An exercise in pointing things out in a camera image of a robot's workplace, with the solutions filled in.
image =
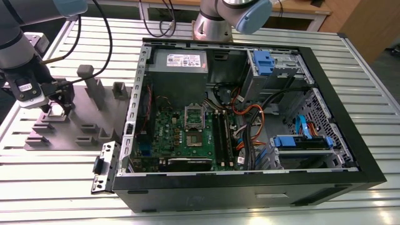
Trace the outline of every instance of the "power supply label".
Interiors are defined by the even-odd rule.
[[[166,56],[167,67],[201,67],[199,55],[169,54]]]

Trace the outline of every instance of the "green circuit board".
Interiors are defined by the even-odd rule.
[[[159,160],[167,158],[206,158],[211,159],[211,171],[237,170],[235,164],[221,166],[215,160],[211,113],[203,114],[203,129],[183,129],[183,111],[157,111],[154,123],[153,142],[147,154],[139,158],[131,158],[135,170],[142,172],[158,172]],[[189,123],[199,123],[201,115],[187,113]]]
[[[205,115],[205,128],[199,131],[185,131],[183,112],[158,112],[155,116],[154,141],[151,157],[206,157],[214,159],[211,121]]]

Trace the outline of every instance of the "motherboard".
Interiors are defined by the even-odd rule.
[[[187,106],[183,111],[157,111],[154,121],[153,141],[139,143],[141,155],[130,157],[135,173],[238,169],[226,112],[203,112],[201,107]]]

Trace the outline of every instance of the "floor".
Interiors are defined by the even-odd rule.
[[[121,6],[105,6],[102,7],[103,13],[109,18],[118,19],[139,19],[138,9],[135,7],[121,7]],[[177,10],[175,18],[178,22],[189,23],[197,17],[197,12],[194,11],[179,11]],[[99,17],[99,13],[94,8],[94,5],[89,4],[89,9],[82,16]],[[169,15],[165,9],[149,9],[149,19],[167,20]],[[23,31],[29,32],[42,32],[49,41],[53,41],[59,28],[63,24],[65,19],[57,19],[49,22],[42,22],[34,25],[25,26]],[[400,57],[393,57],[389,51],[383,51],[374,63],[371,64],[371,69],[375,72],[379,80],[386,86],[389,92],[391,93],[397,102],[400,102]],[[2,122],[6,113],[11,107],[13,99],[0,90],[0,123]]]
[[[382,84],[400,103],[400,57],[385,50],[371,64],[371,69]]]

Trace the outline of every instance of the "label sticker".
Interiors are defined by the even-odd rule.
[[[235,98],[239,102],[243,101],[243,97],[241,97],[239,95],[237,95],[237,98]]]
[[[199,55],[169,54],[166,56],[167,67],[201,67]]]
[[[19,91],[27,91],[30,89],[31,89],[31,84],[30,83],[18,86]]]
[[[237,163],[243,164],[243,157],[237,157]]]

